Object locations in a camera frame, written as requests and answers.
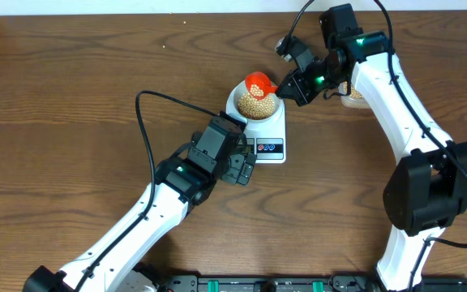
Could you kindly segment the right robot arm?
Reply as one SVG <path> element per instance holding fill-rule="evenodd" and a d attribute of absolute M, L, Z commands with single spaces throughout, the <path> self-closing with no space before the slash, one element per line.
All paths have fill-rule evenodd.
<path fill-rule="evenodd" d="M 324 58 L 293 33 L 277 42 L 277 54 L 296 67 L 276 95 L 304 106 L 317 96 L 357 92 L 369 105 L 396 168 L 383 190 L 391 233 L 368 290 L 421 290 L 432 246 L 467 209 L 467 142 L 454 142 L 428 114 L 401 70 L 391 29 L 364 32 L 349 4 L 328 9 L 319 22 L 328 52 Z"/>

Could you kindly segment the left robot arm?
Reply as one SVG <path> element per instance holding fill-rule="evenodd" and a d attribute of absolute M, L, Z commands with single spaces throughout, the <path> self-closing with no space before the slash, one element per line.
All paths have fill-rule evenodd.
<path fill-rule="evenodd" d="M 25 291 L 117 291 L 152 246 L 211 195 L 216 183 L 246 185 L 255 167 L 246 118 L 220 112 L 154 169 L 135 205 L 91 248 L 56 273 L 44 266 Z"/>

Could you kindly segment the red plastic measuring scoop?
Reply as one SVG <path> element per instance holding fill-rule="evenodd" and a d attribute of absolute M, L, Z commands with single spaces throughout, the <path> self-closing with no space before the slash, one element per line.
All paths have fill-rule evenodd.
<path fill-rule="evenodd" d="M 277 86 L 261 71 L 250 73 L 245 78 L 245 85 L 246 90 L 258 101 L 277 90 Z"/>

